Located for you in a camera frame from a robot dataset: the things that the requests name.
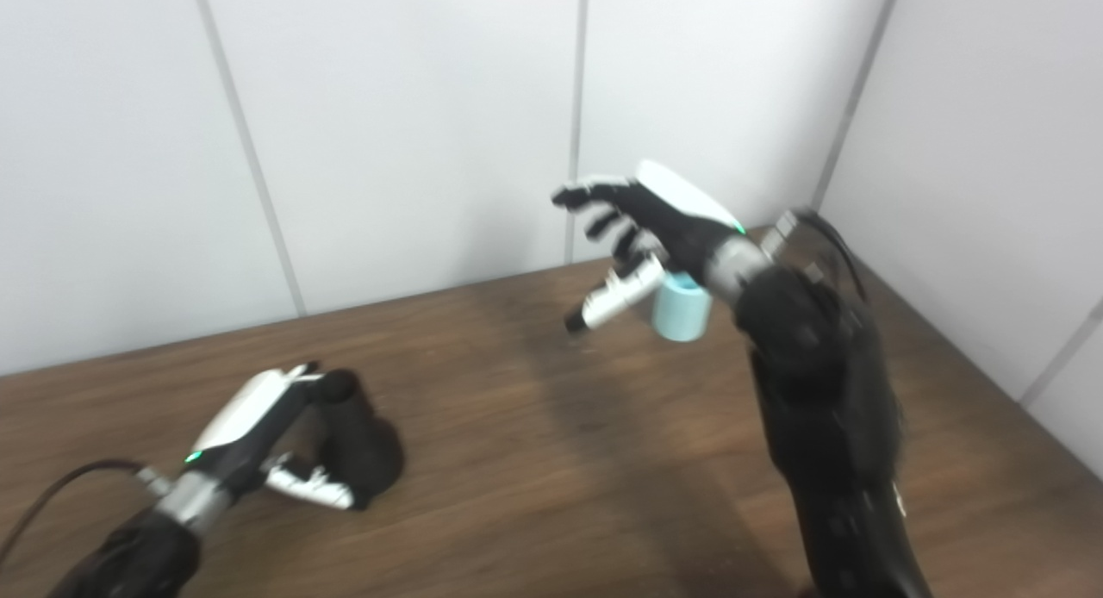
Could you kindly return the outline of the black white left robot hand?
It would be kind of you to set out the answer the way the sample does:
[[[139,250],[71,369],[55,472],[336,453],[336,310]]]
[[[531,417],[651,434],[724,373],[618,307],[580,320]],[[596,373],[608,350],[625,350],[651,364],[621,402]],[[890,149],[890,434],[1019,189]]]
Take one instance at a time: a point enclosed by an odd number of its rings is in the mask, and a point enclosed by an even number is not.
[[[356,508],[352,487],[326,469],[308,467],[290,452],[272,451],[315,404],[322,378],[315,364],[301,364],[290,371],[261,371],[245,382],[185,458],[173,508],[181,514],[208,512],[216,502],[233,505],[260,487],[324,508]]]

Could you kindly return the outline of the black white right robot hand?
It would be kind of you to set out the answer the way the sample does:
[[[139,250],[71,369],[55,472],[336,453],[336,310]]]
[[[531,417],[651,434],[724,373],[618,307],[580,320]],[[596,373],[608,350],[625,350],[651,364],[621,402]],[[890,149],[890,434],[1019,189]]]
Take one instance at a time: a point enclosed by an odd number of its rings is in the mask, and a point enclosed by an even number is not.
[[[615,265],[606,279],[564,317],[578,335],[603,325],[661,287],[667,273],[686,273],[706,292],[735,303],[762,256],[733,214],[665,165],[639,163],[632,177],[583,177],[552,194],[552,205],[576,213],[608,206],[586,229],[598,241],[615,221],[629,221],[617,241]]]

